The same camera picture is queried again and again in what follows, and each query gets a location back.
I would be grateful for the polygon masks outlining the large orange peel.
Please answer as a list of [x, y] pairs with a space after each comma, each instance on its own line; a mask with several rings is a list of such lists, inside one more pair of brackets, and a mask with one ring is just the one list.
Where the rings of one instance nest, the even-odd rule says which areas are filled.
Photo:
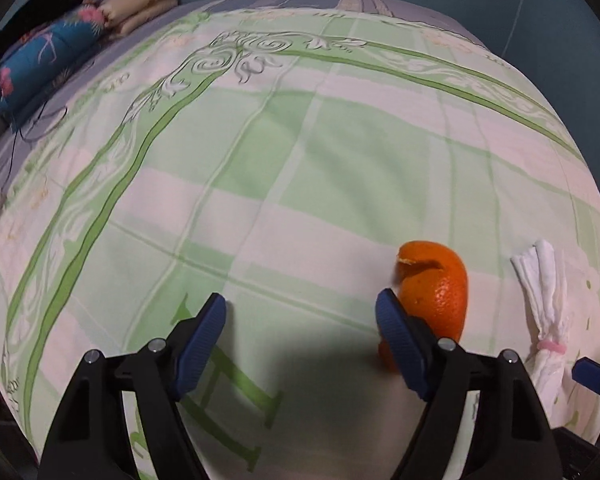
[[411, 240], [396, 254], [391, 289], [402, 309], [428, 323], [434, 336], [455, 342], [468, 309], [468, 274], [454, 250], [430, 240]]

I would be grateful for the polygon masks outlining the white tissue wad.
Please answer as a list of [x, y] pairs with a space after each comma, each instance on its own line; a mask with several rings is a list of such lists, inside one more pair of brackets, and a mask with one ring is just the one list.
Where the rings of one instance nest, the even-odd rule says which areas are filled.
[[564, 254], [547, 240], [538, 240], [510, 261], [538, 332], [524, 366], [550, 417], [565, 374], [572, 318]]

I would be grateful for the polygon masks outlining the green white quilt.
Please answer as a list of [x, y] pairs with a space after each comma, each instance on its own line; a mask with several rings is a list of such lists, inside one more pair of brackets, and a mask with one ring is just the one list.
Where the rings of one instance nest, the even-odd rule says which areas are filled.
[[387, 479], [422, 402], [377, 362], [399, 247], [468, 272], [463, 346], [528, 358], [514, 255], [547, 240], [600, 362], [600, 192], [550, 103], [452, 32], [340, 10], [192, 12], [91, 67], [0, 215], [0, 388], [36, 450], [81, 356], [225, 296], [184, 420], [215, 479]]

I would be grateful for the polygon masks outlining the blue floral folded blanket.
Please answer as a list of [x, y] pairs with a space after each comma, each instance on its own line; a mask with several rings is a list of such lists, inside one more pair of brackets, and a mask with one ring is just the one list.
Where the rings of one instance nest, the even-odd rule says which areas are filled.
[[82, 4], [17, 44], [0, 62], [0, 114], [18, 126], [89, 58], [105, 31], [94, 4]]

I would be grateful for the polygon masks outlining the beige folded pillow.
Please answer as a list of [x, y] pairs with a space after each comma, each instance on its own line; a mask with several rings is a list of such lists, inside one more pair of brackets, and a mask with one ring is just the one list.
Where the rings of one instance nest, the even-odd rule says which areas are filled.
[[104, 0], [99, 11], [104, 16], [105, 28], [125, 37], [177, 5], [178, 0]]

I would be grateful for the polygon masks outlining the black clothing pile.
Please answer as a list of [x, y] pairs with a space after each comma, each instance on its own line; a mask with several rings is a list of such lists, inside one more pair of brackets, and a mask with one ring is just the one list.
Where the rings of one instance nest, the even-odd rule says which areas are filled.
[[29, 0], [0, 29], [0, 62], [7, 50], [32, 30], [61, 18], [83, 0]]

